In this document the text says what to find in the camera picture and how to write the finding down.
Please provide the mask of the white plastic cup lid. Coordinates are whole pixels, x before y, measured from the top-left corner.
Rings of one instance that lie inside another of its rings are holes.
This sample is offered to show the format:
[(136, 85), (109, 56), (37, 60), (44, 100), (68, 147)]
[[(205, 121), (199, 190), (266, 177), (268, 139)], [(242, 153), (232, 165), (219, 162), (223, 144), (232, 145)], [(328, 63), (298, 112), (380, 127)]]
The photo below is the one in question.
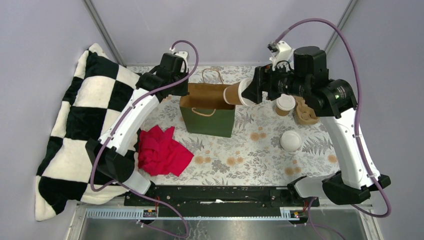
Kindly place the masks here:
[(282, 94), (276, 99), (276, 106), (281, 111), (289, 112), (295, 108), (296, 101), (293, 96)]

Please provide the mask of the brown paper cup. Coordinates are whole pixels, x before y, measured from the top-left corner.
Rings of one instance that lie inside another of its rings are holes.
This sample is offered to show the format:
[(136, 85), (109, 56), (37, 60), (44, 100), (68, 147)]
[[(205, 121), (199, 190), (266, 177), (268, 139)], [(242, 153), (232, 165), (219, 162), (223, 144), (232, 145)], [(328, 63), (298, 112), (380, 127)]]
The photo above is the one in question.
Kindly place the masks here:
[(285, 117), (290, 113), (291, 110), (280, 109), (278, 106), (275, 107), (275, 112), (278, 116)]
[(242, 105), (239, 96), (240, 83), (235, 83), (225, 88), (223, 91), (224, 101), (229, 105)]

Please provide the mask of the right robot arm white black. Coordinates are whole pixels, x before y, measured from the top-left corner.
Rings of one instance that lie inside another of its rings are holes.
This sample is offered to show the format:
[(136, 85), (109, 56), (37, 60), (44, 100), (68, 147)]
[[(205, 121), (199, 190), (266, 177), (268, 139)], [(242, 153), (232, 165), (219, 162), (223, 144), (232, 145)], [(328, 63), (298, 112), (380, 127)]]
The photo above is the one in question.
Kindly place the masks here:
[(339, 171), (329, 176), (300, 177), (288, 184), (287, 201), (301, 205), (307, 198), (327, 198), (336, 205), (356, 205), (369, 199), (371, 192), (391, 184), (389, 176), (374, 165), (361, 129), (355, 122), (359, 105), (351, 85), (343, 79), (329, 78), (327, 55), (317, 46), (298, 49), (270, 44), (270, 64), (255, 68), (241, 96), (255, 104), (281, 95), (301, 97), (324, 124)]

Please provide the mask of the green paper bag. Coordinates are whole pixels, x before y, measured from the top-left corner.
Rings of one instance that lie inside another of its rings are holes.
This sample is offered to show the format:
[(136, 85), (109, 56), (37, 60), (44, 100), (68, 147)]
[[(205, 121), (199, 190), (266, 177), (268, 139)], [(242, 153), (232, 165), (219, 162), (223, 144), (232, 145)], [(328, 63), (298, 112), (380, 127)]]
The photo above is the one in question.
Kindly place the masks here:
[(218, 70), (219, 83), (189, 83), (188, 95), (179, 101), (186, 130), (192, 134), (230, 138), (232, 136), (236, 106), (225, 102), (224, 83)]

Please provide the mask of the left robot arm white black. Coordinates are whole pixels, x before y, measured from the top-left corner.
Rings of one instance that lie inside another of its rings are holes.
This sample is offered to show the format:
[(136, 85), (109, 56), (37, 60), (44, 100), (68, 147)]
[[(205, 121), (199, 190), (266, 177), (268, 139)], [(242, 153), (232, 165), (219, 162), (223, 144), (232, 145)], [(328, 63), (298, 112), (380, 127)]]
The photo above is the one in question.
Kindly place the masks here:
[(140, 75), (131, 97), (111, 127), (97, 140), (85, 145), (92, 163), (92, 175), (99, 171), (124, 188), (136, 192), (144, 206), (152, 204), (155, 192), (151, 181), (142, 176), (133, 160), (126, 157), (130, 140), (148, 115), (169, 95), (186, 96), (193, 69), (188, 66), (189, 53), (170, 49), (159, 65)]

